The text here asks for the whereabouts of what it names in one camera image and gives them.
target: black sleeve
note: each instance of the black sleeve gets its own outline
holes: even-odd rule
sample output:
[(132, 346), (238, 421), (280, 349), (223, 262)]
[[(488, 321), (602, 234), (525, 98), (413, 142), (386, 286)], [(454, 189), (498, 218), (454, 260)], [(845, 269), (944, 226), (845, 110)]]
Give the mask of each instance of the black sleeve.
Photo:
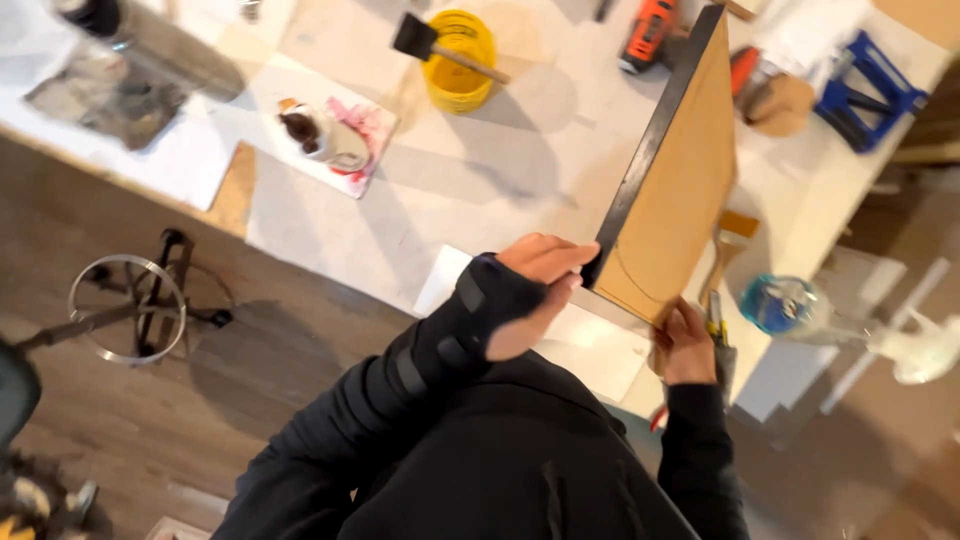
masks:
[(335, 538), (352, 511), (349, 492), (428, 429), (439, 410), (432, 404), (489, 369), (492, 330), (544, 293), (493, 257), (475, 258), (449, 300), (271, 437), (237, 480), (213, 540)]
[(667, 408), (660, 487), (704, 540), (749, 539), (720, 387), (671, 386)]

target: paint cup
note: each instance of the paint cup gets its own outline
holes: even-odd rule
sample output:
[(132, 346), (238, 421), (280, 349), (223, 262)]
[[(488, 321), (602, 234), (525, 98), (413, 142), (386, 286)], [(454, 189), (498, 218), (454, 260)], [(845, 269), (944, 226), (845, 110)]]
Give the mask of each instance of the paint cup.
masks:
[[(428, 24), (440, 35), (438, 45), (495, 66), (493, 35), (477, 17), (460, 10), (446, 10), (437, 13)], [(493, 84), (491, 79), (439, 55), (432, 55), (421, 69), (430, 101), (447, 112), (479, 109)]]

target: person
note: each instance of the person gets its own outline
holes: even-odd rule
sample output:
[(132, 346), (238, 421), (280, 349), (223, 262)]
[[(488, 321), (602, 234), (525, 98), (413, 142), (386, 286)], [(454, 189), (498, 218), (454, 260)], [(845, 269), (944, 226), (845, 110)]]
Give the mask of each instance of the person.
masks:
[(213, 540), (748, 538), (713, 344), (686, 302), (657, 340), (659, 486), (623, 424), (530, 350), (598, 251), (533, 233), (474, 258), (449, 300), (270, 439)]

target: paint brush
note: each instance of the paint brush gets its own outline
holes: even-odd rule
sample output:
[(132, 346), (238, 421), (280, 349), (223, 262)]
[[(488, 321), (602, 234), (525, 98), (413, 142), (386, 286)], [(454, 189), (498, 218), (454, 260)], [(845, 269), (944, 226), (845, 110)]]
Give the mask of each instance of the paint brush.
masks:
[(723, 215), (720, 216), (720, 220), (717, 222), (717, 234), (713, 238), (717, 249), (717, 257), (713, 261), (713, 267), (710, 269), (704, 288), (700, 292), (700, 305), (704, 309), (708, 308), (710, 291), (720, 288), (720, 280), (723, 279), (723, 273), (727, 269), (727, 265), (736, 256), (747, 251), (759, 226), (759, 220), (733, 210), (724, 210)]
[(510, 82), (510, 76), (506, 73), (493, 69), (492, 67), (476, 61), (466, 55), (451, 51), (446, 47), (437, 44), (440, 35), (427, 23), (421, 21), (416, 15), (408, 12), (403, 15), (400, 21), (400, 28), (396, 30), (394, 37), (394, 48), (421, 61), (430, 60), (430, 55), (439, 55), (449, 61), (459, 63), (466, 69), (472, 69), (477, 73), (489, 77), (502, 85)]

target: black hoodie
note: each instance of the black hoodie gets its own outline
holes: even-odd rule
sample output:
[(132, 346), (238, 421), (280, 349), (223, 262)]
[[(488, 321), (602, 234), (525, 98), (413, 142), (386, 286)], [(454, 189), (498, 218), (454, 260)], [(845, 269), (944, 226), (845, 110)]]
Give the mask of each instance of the black hoodie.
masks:
[(658, 485), (566, 370), (438, 354), (456, 303), (272, 437), (213, 539), (748, 538), (717, 386), (670, 388)]

